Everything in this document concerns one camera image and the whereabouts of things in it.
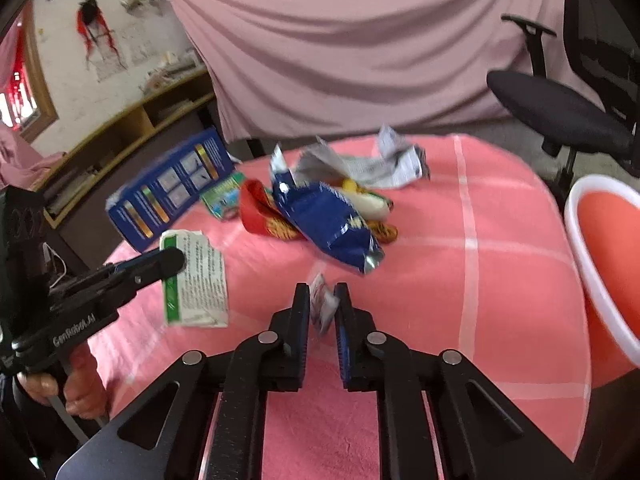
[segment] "human hand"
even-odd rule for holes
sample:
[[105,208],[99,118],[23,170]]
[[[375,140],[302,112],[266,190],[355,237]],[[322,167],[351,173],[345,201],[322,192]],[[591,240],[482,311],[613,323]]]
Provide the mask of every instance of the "human hand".
[[[97,418],[107,409],[107,392],[98,375],[98,363],[85,342],[69,357],[73,369],[63,389],[66,410],[81,418]],[[31,399],[49,406],[47,397],[58,394],[58,383],[49,374],[18,375],[18,381]]]

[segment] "white wall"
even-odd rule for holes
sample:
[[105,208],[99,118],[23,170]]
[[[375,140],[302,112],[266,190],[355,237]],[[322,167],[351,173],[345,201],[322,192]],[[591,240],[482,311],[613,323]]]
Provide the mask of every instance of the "white wall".
[[[95,71],[87,67],[84,43],[76,31],[76,12],[82,1],[33,0],[40,62],[60,117],[33,142],[43,155],[68,152],[103,122],[142,98],[139,85],[159,62],[156,56],[139,66],[127,63],[126,72],[98,83]],[[162,15],[147,9],[136,16],[125,12],[121,0],[97,1],[107,25],[116,31],[114,37],[128,25],[140,22],[159,53],[171,50],[180,54],[190,46],[182,25],[164,0]],[[119,45],[119,51],[127,58],[125,44]],[[94,49],[91,60],[95,56],[100,57]]]

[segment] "pink curtain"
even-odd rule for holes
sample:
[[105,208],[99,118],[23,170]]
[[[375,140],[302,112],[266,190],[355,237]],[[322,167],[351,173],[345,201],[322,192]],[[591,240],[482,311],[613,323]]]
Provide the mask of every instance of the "pink curtain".
[[549,75],[594,98],[564,54],[564,0],[170,1],[212,74],[227,140],[504,115],[487,70],[530,70],[504,12],[555,29]]
[[[0,43],[0,91],[13,76],[15,47],[18,41],[18,20]],[[0,121],[0,189],[11,184],[28,188],[53,167],[62,153],[43,158],[22,137]]]

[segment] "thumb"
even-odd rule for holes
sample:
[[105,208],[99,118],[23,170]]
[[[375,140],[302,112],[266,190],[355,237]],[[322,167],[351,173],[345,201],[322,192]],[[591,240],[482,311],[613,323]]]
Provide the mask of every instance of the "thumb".
[[58,382],[49,374],[18,374],[18,382],[31,399],[41,404],[48,404],[47,397],[58,394]]

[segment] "wooden window frame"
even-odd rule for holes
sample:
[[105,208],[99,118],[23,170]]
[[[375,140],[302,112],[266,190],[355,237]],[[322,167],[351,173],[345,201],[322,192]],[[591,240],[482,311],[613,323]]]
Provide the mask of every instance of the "wooden window frame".
[[31,0],[25,4],[22,11],[22,30],[24,31],[24,64],[31,94],[38,105],[38,116],[25,129],[20,131],[20,136],[28,143],[31,143],[58,120],[58,113],[51,101],[49,88],[40,64],[33,18],[33,2]]

